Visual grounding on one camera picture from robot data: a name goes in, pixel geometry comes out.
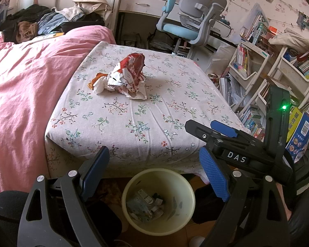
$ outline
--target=qr code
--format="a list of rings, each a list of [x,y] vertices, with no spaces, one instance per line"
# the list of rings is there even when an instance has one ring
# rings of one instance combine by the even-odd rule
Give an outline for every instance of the qr code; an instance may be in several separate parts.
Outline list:
[[[306,136],[308,131],[309,131],[309,122],[306,121],[302,127],[301,134],[303,136]]]

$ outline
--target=drawer handle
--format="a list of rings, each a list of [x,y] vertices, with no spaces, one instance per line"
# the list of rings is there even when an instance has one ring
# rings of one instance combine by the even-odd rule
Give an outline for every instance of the drawer handle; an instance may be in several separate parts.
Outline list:
[[[137,5],[145,5],[145,6],[150,6],[150,5],[148,5],[147,3],[139,3],[139,2],[137,2],[136,4],[137,4]]]

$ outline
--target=office chair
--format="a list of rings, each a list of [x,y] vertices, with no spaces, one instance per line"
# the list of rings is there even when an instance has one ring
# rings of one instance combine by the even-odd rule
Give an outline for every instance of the office chair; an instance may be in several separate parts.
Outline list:
[[[162,17],[157,23],[157,29],[168,32],[179,39],[173,50],[177,54],[181,39],[192,45],[205,45],[210,36],[211,27],[217,20],[227,5],[227,0],[180,0],[179,8],[185,15],[180,15],[180,22],[183,27],[165,23],[165,19],[172,11],[176,0],[167,0],[163,7]]]

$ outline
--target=screw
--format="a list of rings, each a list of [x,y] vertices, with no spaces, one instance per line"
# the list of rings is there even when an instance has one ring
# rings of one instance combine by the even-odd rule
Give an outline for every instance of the screw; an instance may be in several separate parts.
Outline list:
[[[232,175],[235,176],[235,177],[241,177],[241,172],[239,172],[238,170],[234,170],[232,172]]]
[[[273,180],[273,178],[272,178],[271,176],[266,176],[265,179],[266,179],[266,181],[268,181],[268,182],[272,182],[272,180]]]
[[[76,176],[77,175],[77,171],[76,170],[72,170],[72,171],[70,171],[69,173],[68,173],[68,176],[71,176],[71,177],[74,177],[74,176]]]
[[[36,178],[36,180],[37,180],[38,182],[43,181],[43,179],[45,179],[45,177],[44,177],[44,176],[38,176],[38,177]]]

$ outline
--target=pink bedsheet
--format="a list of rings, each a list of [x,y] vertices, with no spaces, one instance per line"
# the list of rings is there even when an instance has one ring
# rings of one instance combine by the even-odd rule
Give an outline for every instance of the pink bedsheet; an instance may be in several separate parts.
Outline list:
[[[48,120],[75,70],[101,41],[115,44],[102,26],[31,45],[4,43],[0,33],[0,192],[28,191],[38,175],[48,175]]]

